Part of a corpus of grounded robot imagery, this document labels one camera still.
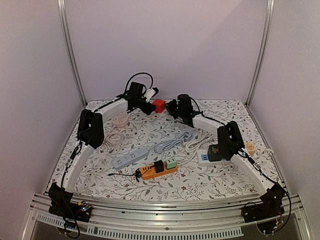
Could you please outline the red cube socket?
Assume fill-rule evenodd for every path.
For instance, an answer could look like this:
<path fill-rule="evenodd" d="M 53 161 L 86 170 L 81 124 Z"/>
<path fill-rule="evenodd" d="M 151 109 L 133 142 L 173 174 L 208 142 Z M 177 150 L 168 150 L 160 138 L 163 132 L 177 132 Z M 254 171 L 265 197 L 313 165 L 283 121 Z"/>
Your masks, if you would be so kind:
<path fill-rule="evenodd" d="M 162 113 L 165 110 L 165 101 L 162 99 L 156 99 L 152 104 L 155 106 L 156 113 Z"/>

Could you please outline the green plug adapter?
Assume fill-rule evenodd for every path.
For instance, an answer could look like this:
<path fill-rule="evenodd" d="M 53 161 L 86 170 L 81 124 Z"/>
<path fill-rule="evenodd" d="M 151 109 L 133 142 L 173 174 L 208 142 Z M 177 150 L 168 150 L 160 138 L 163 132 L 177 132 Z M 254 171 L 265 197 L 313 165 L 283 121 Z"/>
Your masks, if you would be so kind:
<path fill-rule="evenodd" d="M 177 161 L 174 158 L 170 158 L 165 161 L 165 167 L 167 170 L 174 169 L 176 168 L 176 166 L 177 166 Z"/>

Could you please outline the black power adapter with cable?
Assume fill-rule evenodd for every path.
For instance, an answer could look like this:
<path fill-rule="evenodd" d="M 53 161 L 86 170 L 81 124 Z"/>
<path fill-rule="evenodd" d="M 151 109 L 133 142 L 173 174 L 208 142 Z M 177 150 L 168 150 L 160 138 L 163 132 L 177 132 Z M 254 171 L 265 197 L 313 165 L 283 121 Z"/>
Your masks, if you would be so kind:
<path fill-rule="evenodd" d="M 162 160 L 155 161 L 152 165 L 148 165 L 142 168 L 137 168 L 134 173 L 132 174 L 123 174 L 123 173 L 109 173 L 108 176 L 126 176 L 126 177 L 135 177 L 136 181 L 139 182 L 140 178 L 145 175 L 149 170 L 155 169 L 155 170 L 164 170 L 164 163 Z"/>

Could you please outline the light blue power strip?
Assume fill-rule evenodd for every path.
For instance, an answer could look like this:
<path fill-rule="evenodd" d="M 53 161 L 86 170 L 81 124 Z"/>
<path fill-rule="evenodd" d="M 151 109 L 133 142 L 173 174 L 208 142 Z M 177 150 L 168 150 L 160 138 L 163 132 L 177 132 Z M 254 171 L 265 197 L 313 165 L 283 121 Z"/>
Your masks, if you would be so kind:
<path fill-rule="evenodd" d="M 138 147 L 135 150 L 132 150 L 131 152 L 113 160 L 112 166 L 116 171 L 121 170 L 139 160 L 147 158 L 149 153 L 152 151 L 157 154 L 160 154 L 164 151 L 169 151 L 178 144 L 190 141 L 192 137 L 193 134 L 190 131 L 183 131 L 173 139 L 161 141 L 150 147 Z"/>

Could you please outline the dark green cube socket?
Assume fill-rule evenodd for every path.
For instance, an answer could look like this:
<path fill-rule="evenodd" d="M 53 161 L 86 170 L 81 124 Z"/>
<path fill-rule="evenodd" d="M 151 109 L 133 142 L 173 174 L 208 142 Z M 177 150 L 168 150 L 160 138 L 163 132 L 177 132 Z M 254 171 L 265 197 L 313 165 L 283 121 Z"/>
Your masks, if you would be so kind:
<path fill-rule="evenodd" d="M 207 150 L 207 156 L 208 156 L 208 160 L 210 162 L 221 161 L 222 155 L 220 154 L 220 151 L 219 151 L 219 145 L 218 144 L 209 145 L 208 150 Z"/>

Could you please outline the orange power strip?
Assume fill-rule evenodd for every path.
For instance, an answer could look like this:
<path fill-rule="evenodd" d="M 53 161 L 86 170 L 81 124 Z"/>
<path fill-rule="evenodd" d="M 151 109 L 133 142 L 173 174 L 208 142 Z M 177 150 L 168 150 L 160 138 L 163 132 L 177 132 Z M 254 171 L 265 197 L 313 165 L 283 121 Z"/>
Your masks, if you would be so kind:
<path fill-rule="evenodd" d="M 142 179 L 143 180 L 149 180 L 149 179 L 154 179 L 154 178 L 157 178 L 157 177 L 161 177 L 161 176 L 164 176 L 164 175 L 168 175 L 168 174 L 171 174 L 171 173 L 174 173 L 178 170 L 178 164 L 176 166 L 176 168 L 173 168 L 173 169 L 166 169 L 166 162 L 163 162 L 163 165 L 164 165 L 164 170 L 155 170 L 154 168 L 149 170 L 146 174 L 144 174 L 142 176 Z"/>

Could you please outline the beige cube socket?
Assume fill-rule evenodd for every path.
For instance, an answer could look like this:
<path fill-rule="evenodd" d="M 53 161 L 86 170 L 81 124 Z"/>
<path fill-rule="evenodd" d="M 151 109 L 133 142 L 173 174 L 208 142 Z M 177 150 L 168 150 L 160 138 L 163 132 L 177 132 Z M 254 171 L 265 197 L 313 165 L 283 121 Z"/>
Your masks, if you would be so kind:
<path fill-rule="evenodd" d="M 256 157 L 257 156 L 257 148 L 254 145 L 253 142 L 246 142 L 245 143 L 245 149 L 249 153 L 251 157 Z"/>

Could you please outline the white multicolour power strip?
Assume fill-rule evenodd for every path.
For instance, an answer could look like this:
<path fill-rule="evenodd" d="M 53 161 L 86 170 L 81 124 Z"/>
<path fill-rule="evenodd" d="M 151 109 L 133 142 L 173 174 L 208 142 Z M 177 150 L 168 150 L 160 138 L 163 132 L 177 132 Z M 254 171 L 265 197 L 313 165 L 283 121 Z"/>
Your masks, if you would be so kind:
<path fill-rule="evenodd" d="M 274 154 L 274 151 L 270 148 L 258 148 L 255 153 L 253 154 L 252 158 L 257 160 L 269 159 Z M 199 149 L 196 151 L 196 159 L 199 166 L 210 166 L 213 164 L 227 164 L 230 163 L 229 160 L 225 160 L 222 158 L 218 161 L 209 161 L 209 157 L 207 156 L 207 150 Z"/>

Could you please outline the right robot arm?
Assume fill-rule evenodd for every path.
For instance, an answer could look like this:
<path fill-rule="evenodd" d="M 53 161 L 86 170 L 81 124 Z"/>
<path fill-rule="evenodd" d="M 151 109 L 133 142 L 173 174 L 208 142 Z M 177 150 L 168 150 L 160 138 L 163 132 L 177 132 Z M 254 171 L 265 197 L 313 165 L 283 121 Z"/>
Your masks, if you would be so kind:
<path fill-rule="evenodd" d="M 216 134 L 218 151 L 222 158 L 231 161 L 248 175 L 260 195 L 261 203 L 252 202 L 242 207 L 244 221 L 248 223 L 283 216 L 285 210 L 282 200 L 284 197 L 290 200 L 290 196 L 280 183 L 263 172 L 246 150 L 238 124 L 233 120 L 226 122 L 206 116 L 199 107 L 194 110 L 194 101 L 188 94 L 180 94 L 177 99 L 164 106 L 174 119 L 180 118 L 183 124 Z"/>

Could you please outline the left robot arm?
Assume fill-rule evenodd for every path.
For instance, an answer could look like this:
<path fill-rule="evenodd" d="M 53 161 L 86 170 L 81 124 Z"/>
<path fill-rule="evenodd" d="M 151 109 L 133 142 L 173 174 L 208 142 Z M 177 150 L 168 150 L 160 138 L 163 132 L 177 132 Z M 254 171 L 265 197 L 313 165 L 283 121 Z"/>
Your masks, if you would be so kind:
<path fill-rule="evenodd" d="M 73 191 L 80 171 L 93 153 L 105 140 L 104 123 L 117 114 L 140 109 L 146 115 L 155 111 L 150 102 L 159 92 L 157 87 L 127 81 L 123 93 L 95 110 L 82 110 L 76 133 L 77 145 L 67 160 L 59 182 L 53 182 L 48 195 L 51 199 L 49 213 L 62 217 L 68 225 L 75 226 L 78 221 L 88 222 L 91 216 L 90 204 L 72 203 Z"/>

